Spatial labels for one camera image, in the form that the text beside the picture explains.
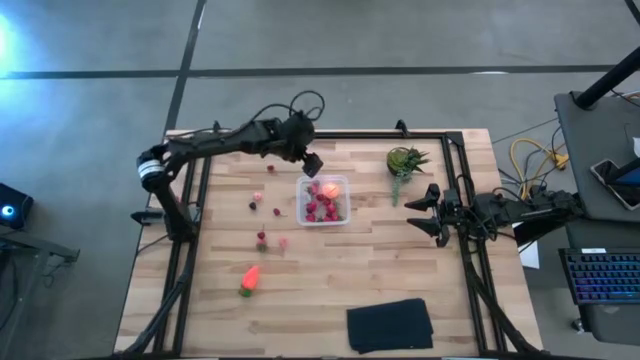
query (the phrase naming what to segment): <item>plant pot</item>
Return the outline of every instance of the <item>plant pot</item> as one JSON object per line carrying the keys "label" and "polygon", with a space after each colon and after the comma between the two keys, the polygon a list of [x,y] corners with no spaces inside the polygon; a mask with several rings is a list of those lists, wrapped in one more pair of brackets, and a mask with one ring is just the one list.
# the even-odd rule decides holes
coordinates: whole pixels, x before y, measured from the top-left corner
{"label": "plant pot", "polygon": [[389,169],[389,172],[390,172],[390,173],[391,173],[391,175],[393,175],[393,176],[397,176],[397,175],[398,175],[398,170],[394,169],[394,168],[391,166],[391,156],[392,156],[392,153],[396,153],[396,152],[404,153],[404,154],[405,154],[405,156],[406,156],[406,154],[408,154],[408,153],[409,153],[409,149],[407,149],[407,148],[405,148],[405,147],[397,147],[397,148],[393,148],[393,149],[391,149],[391,151],[389,151],[389,152],[387,153],[387,169]]}

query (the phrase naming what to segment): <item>white paper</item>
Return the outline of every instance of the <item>white paper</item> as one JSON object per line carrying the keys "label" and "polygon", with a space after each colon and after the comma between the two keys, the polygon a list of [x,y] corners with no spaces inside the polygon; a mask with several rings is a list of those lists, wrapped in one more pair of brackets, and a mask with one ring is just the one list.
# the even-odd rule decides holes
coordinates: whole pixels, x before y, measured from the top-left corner
{"label": "white paper", "polygon": [[640,138],[633,138],[633,152],[640,157]]}
{"label": "white paper", "polygon": [[[518,248],[518,251],[522,251],[522,249],[528,244],[524,244]],[[520,262],[522,266],[530,267],[533,269],[540,269],[540,258],[538,258],[538,241],[535,241],[531,244],[527,250],[522,251],[520,253]]]}

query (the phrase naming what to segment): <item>butcher block tabletop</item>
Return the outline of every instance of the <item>butcher block tabletop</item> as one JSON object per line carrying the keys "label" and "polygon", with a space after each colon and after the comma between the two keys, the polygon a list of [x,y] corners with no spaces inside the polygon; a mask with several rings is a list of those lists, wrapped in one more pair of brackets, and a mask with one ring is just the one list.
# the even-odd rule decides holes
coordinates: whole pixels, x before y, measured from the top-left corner
{"label": "butcher block tabletop", "polygon": [[[459,131],[476,192],[500,186],[488,131]],[[401,187],[399,205],[393,207],[393,177],[386,167],[386,154],[399,146],[428,152],[431,161],[421,166],[424,173],[415,173]],[[434,239],[406,223],[408,217],[431,214],[402,206],[424,196],[430,183],[448,188],[441,146],[438,140],[421,139],[315,140],[310,151],[324,162],[320,174],[343,175],[349,181],[351,221],[345,226],[311,228],[299,225],[295,215],[296,181],[304,175],[301,163],[242,153],[215,156],[201,214],[182,356],[477,355],[456,232],[451,232],[445,248],[437,248]],[[455,147],[452,151],[456,173],[460,173]],[[196,166],[191,200],[200,187],[201,164]],[[269,173],[267,165],[273,165],[275,172]],[[186,166],[172,183],[176,194],[184,186],[185,172]],[[249,203],[255,192],[264,198],[252,211]],[[150,206],[159,206],[153,197]],[[275,216],[274,208],[286,216]],[[260,253],[256,240],[263,228],[268,250]],[[139,246],[164,234],[163,225],[145,227]],[[288,240],[285,250],[278,245],[281,238]],[[187,245],[183,246],[184,262]],[[525,338],[541,348],[515,241],[502,236],[487,247],[498,302]],[[115,350],[129,346],[157,311],[170,250],[171,241],[163,240],[136,258]],[[245,298],[238,290],[253,265],[260,266],[261,276],[253,295]],[[411,298],[426,303],[434,329],[432,349],[358,355],[349,347],[347,309]],[[495,349],[489,313],[482,307],[489,348]],[[167,349],[173,341],[177,309],[174,306],[169,318]]]}

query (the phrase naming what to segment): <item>keyboard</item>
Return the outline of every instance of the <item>keyboard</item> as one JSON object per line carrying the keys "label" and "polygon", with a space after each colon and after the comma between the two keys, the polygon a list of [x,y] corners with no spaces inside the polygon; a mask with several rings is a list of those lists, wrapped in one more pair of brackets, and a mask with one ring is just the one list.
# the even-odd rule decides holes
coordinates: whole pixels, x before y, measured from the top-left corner
{"label": "keyboard", "polygon": [[576,305],[640,304],[640,248],[559,252]]}

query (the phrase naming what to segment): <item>strawberry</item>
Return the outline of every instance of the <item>strawberry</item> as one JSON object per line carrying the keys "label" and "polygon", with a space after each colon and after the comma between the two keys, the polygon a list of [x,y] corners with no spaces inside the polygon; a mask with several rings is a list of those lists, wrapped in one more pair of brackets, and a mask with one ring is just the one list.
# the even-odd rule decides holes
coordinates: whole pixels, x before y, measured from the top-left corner
{"label": "strawberry", "polygon": [[308,203],[307,204],[307,212],[308,213],[313,213],[318,209],[318,205],[314,202]]}

